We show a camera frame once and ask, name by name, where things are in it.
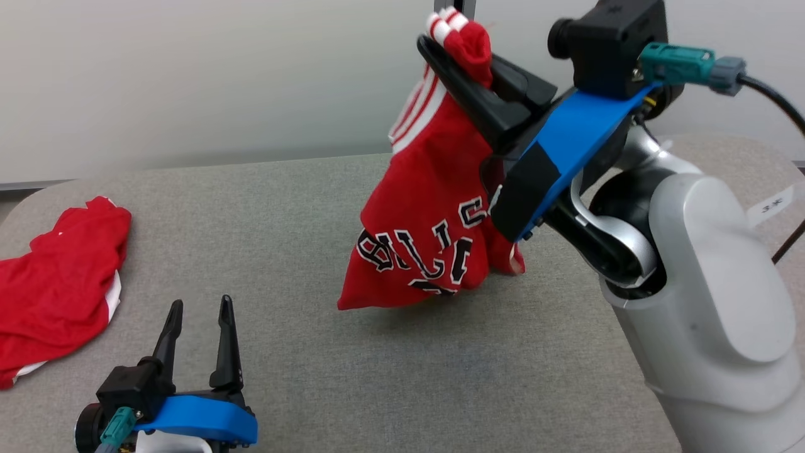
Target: black cable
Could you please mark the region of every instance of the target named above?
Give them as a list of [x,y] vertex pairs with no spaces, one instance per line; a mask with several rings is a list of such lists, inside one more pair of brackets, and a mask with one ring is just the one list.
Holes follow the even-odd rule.
[[[788,115],[788,118],[791,118],[791,121],[794,122],[799,131],[803,133],[803,136],[805,136],[805,118],[803,118],[797,109],[792,106],[791,103],[788,102],[776,89],[745,74],[739,74],[737,82],[741,85],[748,86],[763,96],[769,98],[774,104],[780,107],[780,109],[782,109],[786,115]],[[776,264],[778,261],[780,261],[780,259],[786,254],[791,246],[797,242],[797,239],[802,237],[803,233],[805,233],[805,220],[803,220],[803,222],[797,226],[797,229],[794,230],[790,236],[788,236],[788,239],[782,243],[777,252],[771,257],[771,262]]]
[[780,258],[782,258],[782,256],[786,254],[788,249],[791,248],[791,246],[794,245],[795,242],[797,242],[797,239],[799,239],[799,237],[802,236],[803,233],[805,233],[805,220],[803,220],[802,223],[800,223],[799,226],[797,226],[797,229],[794,230],[793,233],[791,233],[791,236],[788,236],[786,242],[782,243],[777,252],[774,253],[774,256],[771,257],[771,262],[776,264],[778,261],[780,261]]
[[648,135],[650,139],[659,144],[659,140],[657,140],[657,137],[655,137],[654,134],[651,133],[649,127],[646,125],[646,120],[643,119],[642,115],[635,116],[634,121],[638,124],[638,126],[643,128],[643,130],[646,132],[646,135]]
[[796,107],[792,106],[778,91],[758,79],[746,76],[744,74],[738,75],[738,83],[754,89],[758,93],[769,98],[777,107],[786,112],[788,118],[794,122],[794,125],[799,128],[799,131],[805,135],[805,118],[797,111]]

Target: gray connector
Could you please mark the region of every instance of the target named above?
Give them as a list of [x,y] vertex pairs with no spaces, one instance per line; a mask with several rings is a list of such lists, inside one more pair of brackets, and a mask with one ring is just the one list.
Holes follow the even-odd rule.
[[119,451],[120,448],[109,443],[102,443],[95,449],[95,453],[118,453]]
[[722,56],[712,66],[708,86],[718,94],[735,96],[743,85],[738,76],[746,74],[746,60],[737,56]]

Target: chicago bulls jersey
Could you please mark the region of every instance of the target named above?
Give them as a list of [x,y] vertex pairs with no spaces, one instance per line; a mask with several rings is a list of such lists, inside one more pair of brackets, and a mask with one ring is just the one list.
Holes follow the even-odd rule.
[[[427,32],[489,87],[486,30],[453,8],[434,13]],[[489,145],[427,67],[389,135],[390,167],[363,211],[340,310],[410,305],[476,288],[490,266],[523,273],[515,244],[488,218],[479,168]]]

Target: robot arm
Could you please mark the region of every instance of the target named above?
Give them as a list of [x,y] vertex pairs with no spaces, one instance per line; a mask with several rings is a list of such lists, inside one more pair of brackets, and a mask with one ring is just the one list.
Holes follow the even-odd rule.
[[[805,453],[795,315],[772,260],[729,187],[641,127],[687,81],[734,95],[742,60],[665,43],[661,0],[599,2],[560,20],[549,50],[573,60],[575,89],[547,107],[523,101],[528,89],[483,93],[426,38],[419,50],[502,157],[494,170],[505,179],[487,187],[495,227],[517,241],[547,224],[597,271],[683,450]],[[648,65],[636,67],[642,55]],[[546,84],[528,76],[521,88]],[[530,114],[489,121],[517,103]],[[610,168],[622,172],[584,206],[580,195]]]
[[[209,390],[176,392],[173,362],[182,331],[182,301],[174,301],[154,354],[134,367],[115,367],[76,423],[79,453],[229,453],[257,443],[257,418],[243,397],[243,371],[232,299],[224,295],[221,338]],[[128,423],[120,422],[128,413]]]

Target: red and white trim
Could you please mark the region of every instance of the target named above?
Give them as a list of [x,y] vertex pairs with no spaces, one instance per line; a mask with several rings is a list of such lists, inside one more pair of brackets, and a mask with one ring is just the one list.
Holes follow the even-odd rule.
[[434,115],[436,115],[436,111],[439,110],[439,107],[442,105],[442,101],[444,100],[444,97],[448,91],[446,88],[444,88],[444,85],[439,81],[439,79],[435,79],[434,82],[433,90],[429,96],[429,99],[425,103],[424,108],[419,112],[417,118],[411,124],[411,128],[399,139],[397,139],[397,141],[391,144],[391,152],[400,152],[410,145],[417,135],[421,134],[422,131],[425,130],[425,127],[427,127]]
[[[425,22],[427,34],[440,46],[444,46],[450,33],[460,31],[469,20],[456,8],[449,7],[428,16]],[[430,67],[425,69],[424,80],[417,84],[408,96],[397,121],[389,131],[391,151],[405,149],[427,127],[442,105],[447,89]]]
[[396,127],[395,131],[392,131],[390,135],[391,143],[394,144],[398,142],[403,135],[405,135],[410,129],[411,125],[417,118],[421,115],[425,104],[427,103],[428,99],[431,96],[433,91],[433,86],[436,84],[436,75],[433,73],[433,70],[428,66],[425,70],[425,80],[421,82],[422,86],[419,88],[419,92],[416,95],[416,100],[414,101],[414,105],[408,110],[408,113],[405,115],[405,119],[402,121],[398,127]]
[[400,127],[403,126],[403,122],[406,121],[411,115],[411,112],[414,109],[414,100],[419,96],[419,93],[422,91],[422,85],[424,81],[419,81],[414,86],[414,89],[411,90],[411,94],[408,95],[408,99],[405,101],[405,105],[402,107],[400,111],[400,115],[397,117],[397,121],[394,122],[394,125],[389,129],[389,141],[391,143],[394,142],[394,138],[399,133]]
[[461,31],[461,29],[469,23],[467,16],[461,14],[454,6],[439,11],[439,17],[447,22],[450,28],[455,31]]
[[447,39],[452,29],[447,22],[444,21],[437,13],[433,13],[427,18],[427,33],[433,38],[440,46],[444,46],[444,40]]

